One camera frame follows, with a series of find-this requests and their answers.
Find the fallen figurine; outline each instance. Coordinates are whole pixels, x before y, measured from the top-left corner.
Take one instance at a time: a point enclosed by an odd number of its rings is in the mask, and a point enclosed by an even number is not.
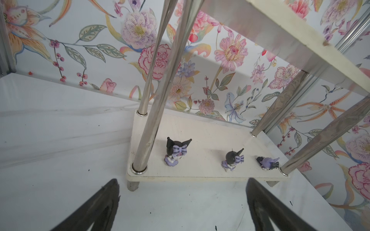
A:
[[[238,152],[230,151],[226,154],[226,160],[221,162],[221,165],[226,172],[229,170],[234,171],[237,164],[244,162],[244,155],[240,155],[243,150],[244,148]]]
[[[279,160],[280,158],[277,159],[272,159],[270,157],[257,157],[258,163],[261,165],[263,170],[271,170],[271,169],[277,169],[279,167]]]

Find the upper shelf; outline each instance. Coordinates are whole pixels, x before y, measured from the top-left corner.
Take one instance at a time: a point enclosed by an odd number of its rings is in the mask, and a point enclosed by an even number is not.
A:
[[[201,10],[295,67],[366,96],[370,79],[278,0],[205,0]]]

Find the figurine ear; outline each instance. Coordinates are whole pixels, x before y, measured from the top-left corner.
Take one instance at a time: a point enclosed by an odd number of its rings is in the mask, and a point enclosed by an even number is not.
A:
[[[167,148],[170,148],[175,145],[175,142],[167,137]]]
[[[240,151],[238,151],[238,156],[242,153],[243,150],[244,150],[244,148],[242,148]]]
[[[184,141],[183,143],[182,143],[182,145],[188,145],[189,146],[189,144],[190,144],[190,142],[192,141],[192,139],[190,139],[190,140],[187,140],[187,141]]]

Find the pink rose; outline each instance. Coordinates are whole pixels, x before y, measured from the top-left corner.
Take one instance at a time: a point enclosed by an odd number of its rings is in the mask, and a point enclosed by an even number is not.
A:
[[[111,79],[105,79],[101,84],[100,90],[102,92],[113,93],[115,86],[117,86],[117,84],[112,82]]]
[[[305,172],[305,171],[312,170],[312,167],[310,166],[310,162],[306,161],[300,167],[298,167],[297,169],[302,173],[302,172]]]
[[[362,163],[350,167],[348,174],[352,177],[353,186],[363,197],[370,200],[370,164]]]
[[[148,48],[144,48],[140,54],[139,66],[145,71],[149,72],[150,64],[153,59],[154,44]],[[169,54],[171,49],[167,44],[161,44],[158,48],[157,58],[153,70],[153,79],[160,80],[166,70]]]

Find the purple flower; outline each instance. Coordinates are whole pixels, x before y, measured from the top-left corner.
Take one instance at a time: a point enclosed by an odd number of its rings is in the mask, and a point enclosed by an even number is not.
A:
[[[180,67],[180,70],[177,72],[177,75],[179,77],[190,77],[190,76],[193,76],[195,75],[195,72],[194,72],[194,69],[195,69],[195,63],[191,63],[191,60],[189,60],[188,63],[184,63],[184,67]]]
[[[122,23],[122,38],[133,49],[150,47],[157,36],[157,20],[148,11],[128,13]]]

